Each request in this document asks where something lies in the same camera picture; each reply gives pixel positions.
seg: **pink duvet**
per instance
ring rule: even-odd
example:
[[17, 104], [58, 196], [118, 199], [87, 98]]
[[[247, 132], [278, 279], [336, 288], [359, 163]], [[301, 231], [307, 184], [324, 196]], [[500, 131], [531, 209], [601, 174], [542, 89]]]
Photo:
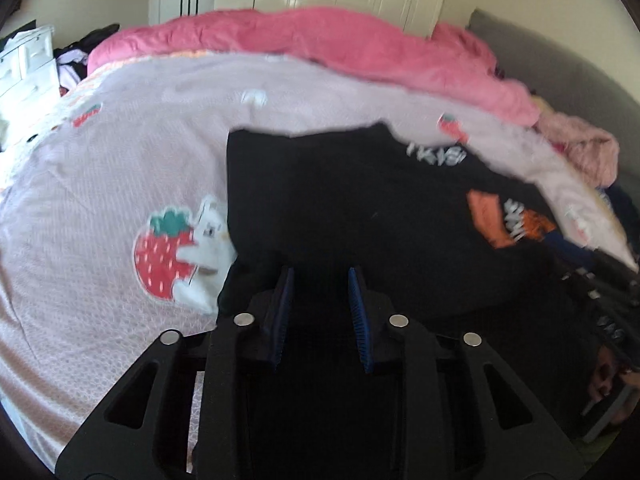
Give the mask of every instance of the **pink duvet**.
[[494, 54], [466, 30], [439, 23], [425, 40], [335, 7], [228, 10], [130, 28], [92, 52], [89, 73], [116, 60], [201, 49], [289, 54], [358, 78], [456, 99], [522, 126], [533, 126], [540, 116], [521, 83], [494, 77]]

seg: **gray headboard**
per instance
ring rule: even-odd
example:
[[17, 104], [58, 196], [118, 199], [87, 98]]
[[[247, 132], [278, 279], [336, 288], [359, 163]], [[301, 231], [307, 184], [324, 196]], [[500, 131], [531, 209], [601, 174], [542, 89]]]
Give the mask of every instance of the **gray headboard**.
[[640, 104], [587, 60], [543, 36], [476, 10], [469, 24], [507, 77], [522, 81], [553, 108], [582, 117], [620, 142], [619, 183], [640, 206]]

